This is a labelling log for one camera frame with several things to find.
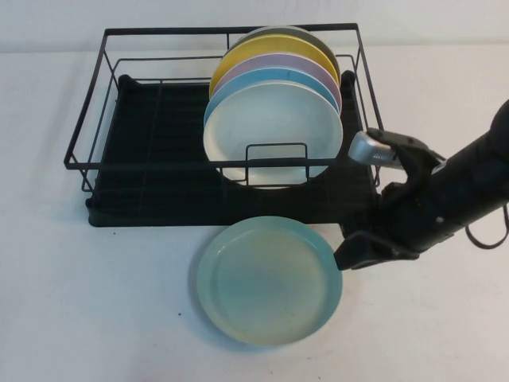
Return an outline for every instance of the robotic arm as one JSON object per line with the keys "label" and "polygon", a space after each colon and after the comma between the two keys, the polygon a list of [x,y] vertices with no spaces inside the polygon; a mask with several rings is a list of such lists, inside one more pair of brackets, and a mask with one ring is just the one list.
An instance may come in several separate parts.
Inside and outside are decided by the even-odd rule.
{"label": "robotic arm", "polygon": [[[350,158],[365,165],[403,168],[375,206],[343,223],[345,241],[334,257],[339,269],[359,269],[419,255],[509,202],[509,101],[486,134],[443,160],[427,145],[401,134],[359,132]],[[509,225],[504,207],[506,225]]]}

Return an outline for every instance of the stack of plates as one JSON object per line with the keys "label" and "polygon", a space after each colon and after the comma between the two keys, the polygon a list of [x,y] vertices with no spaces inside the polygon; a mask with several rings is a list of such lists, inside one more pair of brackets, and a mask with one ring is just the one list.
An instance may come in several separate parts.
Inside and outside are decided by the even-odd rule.
{"label": "stack of plates", "polygon": [[[331,49],[296,27],[265,27],[245,35],[211,78],[204,148],[211,161],[335,158],[343,140],[340,69]],[[304,145],[285,145],[304,143]],[[310,167],[315,177],[325,167]],[[234,181],[244,168],[223,169]],[[298,185],[300,167],[250,168],[250,185]]]}

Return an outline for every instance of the blue plate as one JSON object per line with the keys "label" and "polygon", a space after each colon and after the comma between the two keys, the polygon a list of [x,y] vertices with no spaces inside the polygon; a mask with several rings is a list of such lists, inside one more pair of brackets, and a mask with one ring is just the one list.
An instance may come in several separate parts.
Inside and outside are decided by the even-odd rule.
{"label": "blue plate", "polygon": [[334,95],[332,95],[331,91],[315,77],[294,68],[260,68],[245,72],[235,78],[232,78],[212,96],[207,105],[207,109],[205,110],[204,126],[207,125],[207,120],[208,117],[210,117],[210,114],[228,96],[231,96],[252,84],[267,80],[292,81],[311,88],[323,96],[334,107],[334,109],[336,109],[338,114],[340,112],[340,107],[338,106]]}
{"label": "blue plate", "polygon": [[336,310],[341,289],[341,272],[322,236],[276,216],[226,228],[198,267],[205,313],[227,335],[252,345],[284,345],[316,332]]}

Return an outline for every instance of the white wall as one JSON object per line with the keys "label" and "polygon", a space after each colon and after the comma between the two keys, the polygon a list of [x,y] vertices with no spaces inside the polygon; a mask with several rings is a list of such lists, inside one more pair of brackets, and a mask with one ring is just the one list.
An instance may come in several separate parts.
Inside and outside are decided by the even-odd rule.
{"label": "white wall", "polygon": [[0,0],[0,52],[96,50],[105,28],[358,22],[368,44],[509,42],[508,0]]}

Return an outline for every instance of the pink plate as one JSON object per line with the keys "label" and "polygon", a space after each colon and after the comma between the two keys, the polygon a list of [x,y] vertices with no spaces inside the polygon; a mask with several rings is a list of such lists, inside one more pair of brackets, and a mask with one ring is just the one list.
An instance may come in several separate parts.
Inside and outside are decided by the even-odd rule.
{"label": "pink plate", "polygon": [[267,68],[267,67],[287,67],[299,69],[310,76],[319,80],[325,87],[332,93],[336,100],[341,112],[341,94],[336,81],[321,65],[307,57],[299,56],[293,53],[267,53],[259,56],[254,56],[245,61],[238,63],[224,74],[221,80],[217,83],[212,94],[216,93],[223,85],[229,80],[237,77],[240,74],[249,72],[251,70]]}

